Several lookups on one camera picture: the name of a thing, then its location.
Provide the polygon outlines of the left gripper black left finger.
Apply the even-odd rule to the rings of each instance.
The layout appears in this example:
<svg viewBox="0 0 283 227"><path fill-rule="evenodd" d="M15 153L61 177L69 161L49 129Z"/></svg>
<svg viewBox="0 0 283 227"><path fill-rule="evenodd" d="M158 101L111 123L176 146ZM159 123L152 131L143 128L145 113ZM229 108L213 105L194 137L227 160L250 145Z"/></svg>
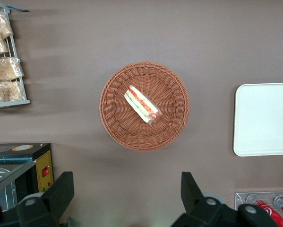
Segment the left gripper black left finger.
<svg viewBox="0 0 283 227"><path fill-rule="evenodd" d="M26 198L7 211L0 206L0 227L59 227L73 197L73 173L63 172L40 197Z"/></svg>

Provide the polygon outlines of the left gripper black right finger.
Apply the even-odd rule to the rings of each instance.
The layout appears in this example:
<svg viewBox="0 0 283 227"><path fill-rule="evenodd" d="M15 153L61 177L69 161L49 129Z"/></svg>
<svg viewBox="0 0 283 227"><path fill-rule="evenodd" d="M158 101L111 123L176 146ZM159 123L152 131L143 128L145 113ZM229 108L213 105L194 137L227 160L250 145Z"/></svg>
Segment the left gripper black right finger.
<svg viewBox="0 0 283 227"><path fill-rule="evenodd" d="M242 204L233 210L213 197L205 197L190 172L181 173L181 200L185 213L173 227L278 227L279 218L257 205Z"/></svg>

